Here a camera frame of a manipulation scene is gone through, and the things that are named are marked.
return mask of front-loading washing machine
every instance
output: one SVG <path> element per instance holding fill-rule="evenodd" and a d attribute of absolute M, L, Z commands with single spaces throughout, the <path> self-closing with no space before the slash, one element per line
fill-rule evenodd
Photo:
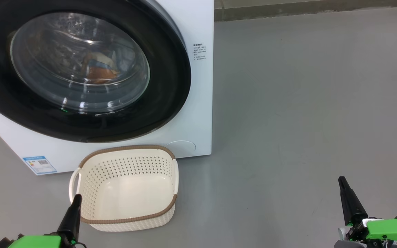
<path fill-rule="evenodd" d="M 0 0 L 0 137 L 36 174 L 211 154 L 213 0 Z"/>

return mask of washing machine door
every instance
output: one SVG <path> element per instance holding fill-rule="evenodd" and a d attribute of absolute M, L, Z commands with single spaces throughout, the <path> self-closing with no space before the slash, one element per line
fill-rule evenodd
<path fill-rule="evenodd" d="M 186 48 L 160 7 L 126 0 L 0 0 L 0 113 L 79 142 L 134 138 L 182 108 Z"/>

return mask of qr code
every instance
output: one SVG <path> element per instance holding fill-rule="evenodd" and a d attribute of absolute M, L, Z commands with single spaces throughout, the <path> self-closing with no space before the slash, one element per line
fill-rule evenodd
<path fill-rule="evenodd" d="M 49 164 L 49 162 L 47 162 L 47 160 L 38 160 L 38 163 L 40 165 L 48 165 Z"/>

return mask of blue and white sticker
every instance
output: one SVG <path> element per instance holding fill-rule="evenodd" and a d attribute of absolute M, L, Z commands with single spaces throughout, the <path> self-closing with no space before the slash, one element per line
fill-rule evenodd
<path fill-rule="evenodd" d="M 57 173 L 56 169 L 50 162 L 44 157 L 23 157 L 27 165 L 35 172 L 36 175 Z"/>

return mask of brown basket rim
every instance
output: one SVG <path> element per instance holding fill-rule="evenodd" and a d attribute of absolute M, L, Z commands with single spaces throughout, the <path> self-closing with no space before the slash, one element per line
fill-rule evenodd
<path fill-rule="evenodd" d="M 82 168 L 90 158 L 92 158 L 98 154 L 103 154 L 103 153 L 112 152 L 112 151 L 125 151 L 125 150 L 131 150 L 131 149 L 160 149 L 162 151 L 167 152 L 173 160 L 175 159 L 175 156 L 172 153 L 172 151 L 170 151 L 168 148 L 163 147 L 163 146 L 157 146 L 157 145 L 120 146 L 120 147 L 114 147 L 114 148 L 101 149 L 101 150 L 90 153 L 79 164 L 79 168 Z M 88 220 L 81 216 L 81 221 L 84 223 L 87 223 L 87 224 L 120 224 L 120 223 L 130 223 L 130 222 L 134 222 L 134 221 L 148 220 L 151 218 L 159 217 L 159 216 L 167 213 L 174 206 L 176 199 L 177 199 L 177 194 L 175 194 L 172 197 L 170 204 L 164 210 L 162 210 L 158 213 L 152 214 L 152 215 L 145 215 L 145 216 L 140 216 L 140 217 L 126 218 L 126 219 L 115 219 L 115 220 Z"/>

